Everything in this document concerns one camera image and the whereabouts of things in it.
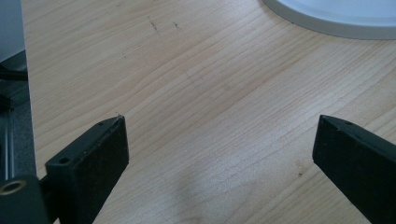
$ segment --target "scratch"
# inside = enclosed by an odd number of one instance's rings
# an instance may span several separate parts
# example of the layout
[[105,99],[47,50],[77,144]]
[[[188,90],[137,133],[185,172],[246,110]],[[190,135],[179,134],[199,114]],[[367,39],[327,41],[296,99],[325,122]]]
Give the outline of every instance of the scratch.
[[178,27],[178,24],[177,24],[177,23],[174,22],[174,25],[175,25],[175,27],[176,27],[178,30],[181,30],[181,28]]
[[153,28],[156,32],[158,32],[157,26],[155,25],[155,23],[154,23],[149,17],[148,17],[148,21],[149,21],[149,23],[151,23],[152,28]]

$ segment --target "round base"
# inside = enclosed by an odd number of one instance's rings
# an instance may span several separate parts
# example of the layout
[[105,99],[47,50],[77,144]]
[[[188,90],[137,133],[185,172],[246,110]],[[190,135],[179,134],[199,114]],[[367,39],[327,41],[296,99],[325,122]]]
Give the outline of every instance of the round base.
[[288,21],[327,35],[396,39],[396,0],[262,0]]

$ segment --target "screw hole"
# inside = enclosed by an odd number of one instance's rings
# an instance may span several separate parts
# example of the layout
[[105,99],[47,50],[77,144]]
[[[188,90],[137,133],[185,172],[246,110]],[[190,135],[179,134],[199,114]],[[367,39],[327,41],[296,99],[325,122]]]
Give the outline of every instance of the screw hole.
[[17,192],[23,187],[26,186],[26,181],[24,180],[15,180],[10,183],[7,183],[3,187],[0,188],[0,195],[8,195]]
[[60,164],[65,164],[65,163],[68,163],[68,162],[70,162],[70,159],[69,159],[69,158],[61,158],[61,159],[59,160],[59,163],[60,163]]

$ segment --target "wooden table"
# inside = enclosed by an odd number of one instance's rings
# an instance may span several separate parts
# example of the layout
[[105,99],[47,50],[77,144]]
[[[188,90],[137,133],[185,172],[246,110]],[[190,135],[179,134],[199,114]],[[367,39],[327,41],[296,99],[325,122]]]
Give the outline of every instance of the wooden table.
[[396,143],[396,42],[318,34],[261,0],[22,1],[38,176],[126,117],[95,223],[367,223],[312,162],[318,116]]

